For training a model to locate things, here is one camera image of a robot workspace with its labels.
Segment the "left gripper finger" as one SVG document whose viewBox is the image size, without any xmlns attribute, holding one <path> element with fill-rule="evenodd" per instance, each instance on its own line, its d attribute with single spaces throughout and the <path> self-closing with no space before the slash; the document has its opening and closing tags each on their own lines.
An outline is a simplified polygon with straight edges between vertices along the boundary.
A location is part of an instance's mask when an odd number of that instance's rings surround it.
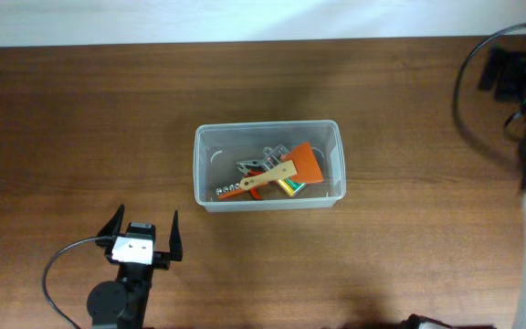
<svg viewBox="0 0 526 329">
<path fill-rule="evenodd" d="M 178 211 L 174 211 L 173 222 L 171 226 L 171 232 L 169 237 L 169 250 L 171 256 L 182 256 L 183 255 L 183 243 L 179 230 Z"/>
<path fill-rule="evenodd" d="M 98 232 L 98 237 L 113 237 L 118 236 L 121 232 L 121 225 L 123 220 L 125 206 L 120 205 L 112 218 L 102 227 Z"/>
</svg>

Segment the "orange socket bit rail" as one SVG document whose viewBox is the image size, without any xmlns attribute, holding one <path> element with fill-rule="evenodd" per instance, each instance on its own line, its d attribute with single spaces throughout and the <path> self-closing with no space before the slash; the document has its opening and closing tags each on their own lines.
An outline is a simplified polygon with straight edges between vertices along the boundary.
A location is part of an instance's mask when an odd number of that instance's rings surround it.
<svg viewBox="0 0 526 329">
<path fill-rule="evenodd" d="M 215 193 L 219 199 L 226 199 L 246 192 L 239 183 L 234 183 L 227 186 L 222 186 L 216 189 Z"/>
</svg>

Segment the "small red-handled pliers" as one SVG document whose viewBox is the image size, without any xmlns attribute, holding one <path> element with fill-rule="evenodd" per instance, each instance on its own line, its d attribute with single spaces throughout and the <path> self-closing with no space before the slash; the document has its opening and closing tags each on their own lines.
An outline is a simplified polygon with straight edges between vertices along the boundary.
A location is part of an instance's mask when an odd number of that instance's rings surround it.
<svg viewBox="0 0 526 329">
<path fill-rule="evenodd" d="M 236 162 L 237 169 L 243 174 L 244 177 L 251 177 L 254 175 L 260 175 L 264 173 L 264 169 L 261 166 L 260 160 L 241 160 Z M 250 195 L 256 201 L 261 201 L 262 198 L 256 189 L 249 191 Z"/>
</svg>

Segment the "clear case coloured tubes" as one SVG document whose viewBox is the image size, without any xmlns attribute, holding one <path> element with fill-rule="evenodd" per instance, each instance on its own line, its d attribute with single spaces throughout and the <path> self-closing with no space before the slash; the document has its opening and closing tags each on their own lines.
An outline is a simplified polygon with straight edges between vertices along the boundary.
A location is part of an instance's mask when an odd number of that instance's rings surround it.
<svg viewBox="0 0 526 329">
<path fill-rule="evenodd" d="M 282 158 L 288 153 L 289 153 L 289 149 L 285 147 L 284 145 L 280 144 L 274 148 L 267 146 L 263 149 L 264 157 L 261 161 L 261 165 L 266 171 L 269 171 L 273 169 L 276 165 L 280 164 L 282 161 Z M 305 187 L 305 184 L 295 183 L 289 178 L 276 180 L 276 183 L 290 197 L 297 195 L 299 191 L 301 191 Z"/>
</svg>

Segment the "orange scraper wooden handle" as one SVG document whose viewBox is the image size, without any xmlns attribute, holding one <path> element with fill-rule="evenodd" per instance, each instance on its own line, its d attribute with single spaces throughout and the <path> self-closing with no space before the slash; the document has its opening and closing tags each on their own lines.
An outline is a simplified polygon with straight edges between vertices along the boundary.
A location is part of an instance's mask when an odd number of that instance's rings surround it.
<svg viewBox="0 0 526 329">
<path fill-rule="evenodd" d="M 295 183 L 317 184 L 324 178 L 309 142 L 302 143 L 286 154 L 282 161 L 263 174 L 242 178 L 239 187 L 250 190 L 266 183 L 291 179 Z"/>
</svg>

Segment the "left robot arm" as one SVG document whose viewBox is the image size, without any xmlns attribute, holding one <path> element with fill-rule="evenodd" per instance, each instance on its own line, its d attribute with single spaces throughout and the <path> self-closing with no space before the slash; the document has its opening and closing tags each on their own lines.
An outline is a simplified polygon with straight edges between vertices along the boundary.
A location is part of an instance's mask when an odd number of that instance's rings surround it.
<svg viewBox="0 0 526 329">
<path fill-rule="evenodd" d="M 173 216 L 167 251 L 155 248 L 153 224 L 131 222 L 121 232 L 123 215 L 124 206 L 119 206 L 95 242 L 104 249 L 108 263 L 118 267 L 118 272 L 114 280 L 99 283 L 89 294 L 87 311 L 94 328 L 142 328 L 153 273 L 167 271 L 173 261 L 183 259 L 177 213 Z"/>
</svg>

